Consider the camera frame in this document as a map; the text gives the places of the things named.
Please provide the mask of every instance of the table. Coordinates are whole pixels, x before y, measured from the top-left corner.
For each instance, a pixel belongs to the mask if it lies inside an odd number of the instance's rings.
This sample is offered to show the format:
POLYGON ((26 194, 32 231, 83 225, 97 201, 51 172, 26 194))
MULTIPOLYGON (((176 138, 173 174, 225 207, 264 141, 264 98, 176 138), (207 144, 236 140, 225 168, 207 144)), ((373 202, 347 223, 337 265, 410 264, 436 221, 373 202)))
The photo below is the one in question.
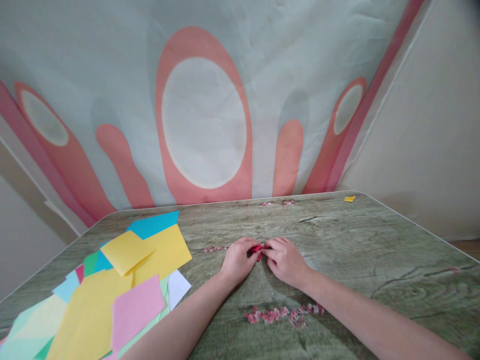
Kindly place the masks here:
MULTIPOLYGON (((221 267, 228 246, 241 236, 261 243, 285 236, 316 270, 430 329, 471 356, 480 354, 480 263, 355 191, 211 204, 125 210, 80 236, 0 303, 0 339, 15 317, 51 295, 64 276, 123 233, 135 220, 179 210, 178 225, 193 257, 180 268, 189 294, 221 267), (346 196, 356 196, 352 203, 346 196), (283 205, 285 200, 296 203, 283 205), (269 206, 262 203, 273 202, 269 206)), ((193 358, 374 358, 328 313, 307 314, 298 330, 289 317, 250 324, 245 314, 313 303, 277 280, 265 260, 227 299, 192 353, 193 358)))

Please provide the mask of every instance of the yellow paper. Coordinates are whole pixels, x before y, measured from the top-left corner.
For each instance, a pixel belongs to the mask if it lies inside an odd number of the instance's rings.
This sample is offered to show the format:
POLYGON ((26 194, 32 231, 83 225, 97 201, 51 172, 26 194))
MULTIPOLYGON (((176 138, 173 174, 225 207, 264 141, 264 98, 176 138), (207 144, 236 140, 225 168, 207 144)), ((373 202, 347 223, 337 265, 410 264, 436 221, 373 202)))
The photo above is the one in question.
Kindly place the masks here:
POLYGON ((154 248, 133 231, 127 231, 102 246, 100 250, 120 276, 123 276, 150 255, 154 248))
POLYGON ((131 270, 134 287, 155 274, 158 274, 159 279, 163 279, 192 260, 192 255, 177 224, 146 238, 143 242, 155 251, 131 270))
POLYGON ((47 360, 98 360, 111 350, 112 305, 132 288, 115 269, 87 276, 75 289, 47 360))

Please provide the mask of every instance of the pink paper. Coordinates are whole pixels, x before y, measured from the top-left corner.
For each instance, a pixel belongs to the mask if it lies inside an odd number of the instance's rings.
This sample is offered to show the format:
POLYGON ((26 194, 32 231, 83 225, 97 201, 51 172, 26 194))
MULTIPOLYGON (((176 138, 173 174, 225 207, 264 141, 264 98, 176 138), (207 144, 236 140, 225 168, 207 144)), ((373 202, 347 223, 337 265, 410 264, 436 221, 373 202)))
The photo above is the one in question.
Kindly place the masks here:
POLYGON ((111 347, 117 354, 165 308, 158 274, 120 295, 112 307, 111 347))
POLYGON ((85 269, 85 265, 82 264, 80 265, 79 267, 77 267, 75 269, 75 272, 76 272, 76 276, 78 277, 78 282, 81 284, 82 281, 84 280, 84 269, 85 269))

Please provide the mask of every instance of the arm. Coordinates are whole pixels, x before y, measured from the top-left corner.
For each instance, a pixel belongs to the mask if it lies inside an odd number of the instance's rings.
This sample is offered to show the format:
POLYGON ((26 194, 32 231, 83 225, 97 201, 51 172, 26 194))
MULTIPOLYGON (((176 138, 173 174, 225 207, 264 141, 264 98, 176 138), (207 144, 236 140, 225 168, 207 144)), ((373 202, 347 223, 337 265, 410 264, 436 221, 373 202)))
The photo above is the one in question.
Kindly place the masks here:
POLYGON ((321 304, 378 358, 470 359, 414 321, 313 270, 287 238, 270 239, 262 253, 277 278, 321 304))
POLYGON ((250 237, 234 242, 221 270, 152 327, 122 360, 187 359, 220 305, 254 268, 260 251, 250 257, 247 252, 256 245, 250 237))

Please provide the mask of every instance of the patterned backdrop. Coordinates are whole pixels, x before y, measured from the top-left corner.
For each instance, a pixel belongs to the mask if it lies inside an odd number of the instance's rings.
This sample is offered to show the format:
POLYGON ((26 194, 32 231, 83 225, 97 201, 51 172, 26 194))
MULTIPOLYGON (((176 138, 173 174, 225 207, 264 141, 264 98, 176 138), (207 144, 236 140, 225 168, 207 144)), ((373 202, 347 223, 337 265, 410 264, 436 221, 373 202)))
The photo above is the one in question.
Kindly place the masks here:
POLYGON ((421 0, 5 0, 0 137, 81 232, 335 189, 421 0))

